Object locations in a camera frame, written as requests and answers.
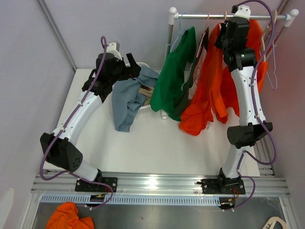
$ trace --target green t-shirt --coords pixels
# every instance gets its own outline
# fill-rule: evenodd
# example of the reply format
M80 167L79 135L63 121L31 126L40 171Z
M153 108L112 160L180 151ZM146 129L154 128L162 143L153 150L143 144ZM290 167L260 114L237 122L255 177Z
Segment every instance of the green t-shirt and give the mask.
M163 109L170 118L180 121L183 111L176 111L188 90L182 90L184 84L184 69L187 62L192 62L196 53L195 28L191 27L184 32L178 47L168 54L163 69L153 90L150 101L153 111Z

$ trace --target gray-blue shirt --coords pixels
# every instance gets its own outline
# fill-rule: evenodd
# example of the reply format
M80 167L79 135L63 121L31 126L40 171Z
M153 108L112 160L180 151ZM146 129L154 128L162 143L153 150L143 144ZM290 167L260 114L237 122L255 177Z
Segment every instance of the gray-blue shirt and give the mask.
M141 85L155 87L159 74L142 66L140 75L114 84L112 91L112 112L117 131L129 132L130 126L144 104L146 96L139 93Z

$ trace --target orange t-shirt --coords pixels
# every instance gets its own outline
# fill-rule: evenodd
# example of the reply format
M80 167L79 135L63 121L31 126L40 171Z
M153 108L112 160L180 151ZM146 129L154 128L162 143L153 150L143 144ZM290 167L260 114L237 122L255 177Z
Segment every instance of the orange t-shirt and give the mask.
M254 49L257 59L260 58L260 38L263 34L259 24L250 20L247 47ZM232 107L239 116L239 105L235 84L229 73L228 66L223 69L223 51L214 46L220 31L220 24L211 32L208 51L202 65L201 76L197 90L190 105L181 115L179 128L191 135L200 134L207 123L213 122L213 109L217 120L222 123L228 121L227 108ZM257 70L257 85L261 91L268 64L262 62Z
M67 202L57 207L46 229L94 229L91 217L79 219L74 203Z

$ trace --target gray wall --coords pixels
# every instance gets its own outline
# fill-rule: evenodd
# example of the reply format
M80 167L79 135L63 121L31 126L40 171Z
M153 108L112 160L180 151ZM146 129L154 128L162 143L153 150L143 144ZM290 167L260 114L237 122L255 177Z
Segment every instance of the gray wall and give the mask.
M275 9L281 0L265 0ZM136 61L161 69L167 41L169 8L187 13L228 14L236 0L46 0L78 68L93 68L102 52L100 37L117 40L122 55L133 53ZM251 3L252 14L267 14L258 3ZM197 38L204 20L183 20L182 28L195 26ZM214 27L217 21L209 21ZM175 24L173 40L177 35Z
M34 0L2 0L0 21L0 196L15 189L5 228L16 229L73 72Z
M278 176L287 178L299 216L302 216L305 205L304 6L303 0L292 0L288 6L287 11L296 8L299 9L300 15L275 50L278 89L272 91L266 79L261 95L264 113L268 121L274 124L272 133L279 149L275 170ZM273 65L270 66L269 72L273 72ZM304 227L305 218L300 220Z

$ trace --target clothes rack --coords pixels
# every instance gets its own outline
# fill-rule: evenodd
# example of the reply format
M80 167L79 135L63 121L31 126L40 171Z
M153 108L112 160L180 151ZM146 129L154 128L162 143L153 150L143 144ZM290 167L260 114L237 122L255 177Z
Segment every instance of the clothes rack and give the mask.
M166 55L167 57L170 49L171 49L171 43L172 43L172 36L173 36L173 25L176 19L179 19L180 17L182 19L213 19L213 20L225 20L233 17L233 15L227 15L225 14L179 14L177 12L177 9L175 7L170 7L169 9L169 32L168 32L168 42L166 44ZM291 10L289 13L281 14L277 16L277 23L278 21L284 21L284 26L281 28L278 36L275 39L274 44L277 45L277 43L281 40L282 36L287 31L288 27L292 24L295 17L299 14L299 11L297 9ZM270 20L270 15L251 15L250 19L252 20ZM270 57L272 53L272 49L269 50L267 54L267 58Z

